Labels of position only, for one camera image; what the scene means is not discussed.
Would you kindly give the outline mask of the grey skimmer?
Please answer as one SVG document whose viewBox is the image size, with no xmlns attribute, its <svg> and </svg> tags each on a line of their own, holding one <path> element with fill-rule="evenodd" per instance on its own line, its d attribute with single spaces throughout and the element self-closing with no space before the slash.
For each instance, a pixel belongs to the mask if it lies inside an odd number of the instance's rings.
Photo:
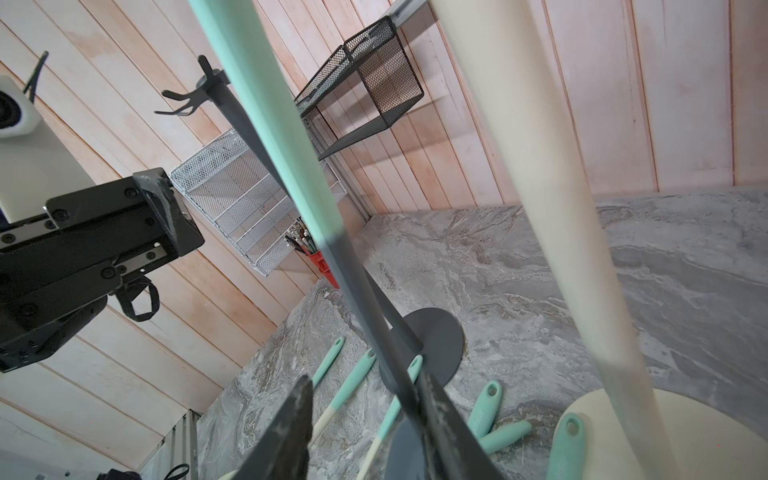
<svg viewBox="0 0 768 480">
<path fill-rule="evenodd" d="M 417 407 L 390 326 L 360 262 L 284 82 L 254 4 L 194 1 L 191 8 L 236 90 L 250 124 L 307 223 L 410 424 Z"/>
<path fill-rule="evenodd" d="M 484 437 L 490 432 L 501 405 L 502 397 L 503 389 L 497 380 L 492 380 L 483 387 L 467 421 L 470 431 L 477 439 Z"/>
<path fill-rule="evenodd" d="M 586 463 L 586 427 L 579 415 L 567 413 L 558 424 L 549 455 L 546 480 L 581 480 Z"/>
</svg>

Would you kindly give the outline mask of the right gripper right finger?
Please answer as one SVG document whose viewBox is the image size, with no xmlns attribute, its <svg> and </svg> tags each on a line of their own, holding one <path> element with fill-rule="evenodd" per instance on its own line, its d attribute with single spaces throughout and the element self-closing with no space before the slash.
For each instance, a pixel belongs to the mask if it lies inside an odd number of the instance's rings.
<svg viewBox="0 0 768 480">
<path fill-rule="evenodd" d="M 502 479 L 431 373 L 416 382 L 416 430 L 426 479 Z"/>
</svg>

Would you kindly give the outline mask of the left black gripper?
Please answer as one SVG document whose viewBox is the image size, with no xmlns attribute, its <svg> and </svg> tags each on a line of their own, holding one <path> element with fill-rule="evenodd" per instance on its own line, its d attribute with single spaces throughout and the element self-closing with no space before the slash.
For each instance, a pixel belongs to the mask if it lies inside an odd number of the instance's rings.
<svg viewBox="0 0 768 480">
<path fill-rule="evenodd" d="M 161 168 L 49 199 L 1 229 L 1 369 L 49 358 L 115 298 L 140 323 L 160 308 L 148 273 L 204 237 Z"/>
</svg>

